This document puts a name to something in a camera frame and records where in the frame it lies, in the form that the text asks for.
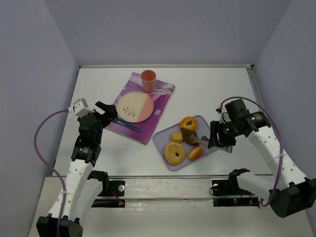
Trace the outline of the metal tongs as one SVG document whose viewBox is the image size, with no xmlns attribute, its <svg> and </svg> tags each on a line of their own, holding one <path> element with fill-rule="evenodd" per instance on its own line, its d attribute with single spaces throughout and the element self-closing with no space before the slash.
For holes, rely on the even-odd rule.
<svg viewBox="0 0 316 237">
<path fill-rule="evenodd" d="M 227 153 L 232 153 L 233 146 L 236 145 L 236 139 L 223 135 L 220 132 L 211 132 L 210 138 L 197 136 L 191 134 L 189 136 L 189 142 L 192 144 L 199 143 L 207 146 L 208 149 L 216 148 Z"/>
</svg>

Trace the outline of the brown chocolate croissant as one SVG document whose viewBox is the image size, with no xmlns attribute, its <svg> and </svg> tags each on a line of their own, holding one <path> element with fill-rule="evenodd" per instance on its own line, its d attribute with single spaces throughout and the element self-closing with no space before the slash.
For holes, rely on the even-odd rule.
<svg viewBox="0 0 316 237">
<path fill-rule="evenodd" d="M 195 144 L 195 140 L 191 138 L 191 136 L 195 136 L 197 138 L 197 133 L 195 130 L 189 130 L 186 128 L 180 128 L 183 140 L 188 144 Z"/>
</svg>

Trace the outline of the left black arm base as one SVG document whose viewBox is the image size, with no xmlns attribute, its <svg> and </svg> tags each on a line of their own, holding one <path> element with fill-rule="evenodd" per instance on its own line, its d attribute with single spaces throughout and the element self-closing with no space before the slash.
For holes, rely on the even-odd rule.
<svg viewBox="0 0 316 237">
<path fill-rule="evenodd" d="M 125 208 L 125 180 L 110 180 L 109 188 L 102 191 L 92 208 Z"/>
</svg>

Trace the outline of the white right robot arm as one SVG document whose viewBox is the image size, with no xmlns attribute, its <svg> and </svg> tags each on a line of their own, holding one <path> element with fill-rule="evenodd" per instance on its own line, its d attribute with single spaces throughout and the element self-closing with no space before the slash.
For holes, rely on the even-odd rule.
<svg viewBox="0 0 316 237">
<path fill-rule="evenodd" d="M 210 123 L 208 148 L 231 152 L 236 138 L 244 136 L 257 149 L 275 180 L 268 182 L 249 169 L 234 169 L 223 184 L 213 190 L 223 195 L 249 192 L 258 197 L 259 205 L 270 206 L 280 218 L 285 218 L 313 206 L 316 200 L 316 180 L 310 179 L 290 158 L 283 147 L 277 126 L 264 108 L 251 113 L 245 97 L 233 96 L 222 101 L 217 113 L 219 121 Z"/>
</svg>

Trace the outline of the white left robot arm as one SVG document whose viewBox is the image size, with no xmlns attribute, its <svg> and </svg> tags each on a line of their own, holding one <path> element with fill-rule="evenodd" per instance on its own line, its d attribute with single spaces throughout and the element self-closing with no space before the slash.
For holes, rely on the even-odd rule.
<svg viewBox="0 0 316 237">
<path fill-rule="evenodd" d="M 109 188 L 107 172 L 94 170 L 101 152 L 103 129 L 118 113 L 115 105 L 100 101 L 95 104 L 103 110 L 91 110 L 85 99 L 78 99 L 64 112 L 74 113 L 79 122 L 79 135 L 71 155 L 66 178 L 52 167 L 60 179 L 62 188 L 46 216 L 38 218 L 36 228 L 41 237 L 80 237 L 82 222 L 95 199 Z"/>
</svg>

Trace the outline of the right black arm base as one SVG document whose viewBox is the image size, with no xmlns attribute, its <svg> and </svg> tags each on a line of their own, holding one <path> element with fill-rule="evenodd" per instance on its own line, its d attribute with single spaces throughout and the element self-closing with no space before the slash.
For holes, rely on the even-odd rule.
<svg viewBox="0 0 316 237">
<path fill-rule="evenodd" d="M 209 193 L 214 207 L 259 206 L 258 197 L 249 191 L 233 189 L 228 180 L 212 180 Z"/>
</svg>

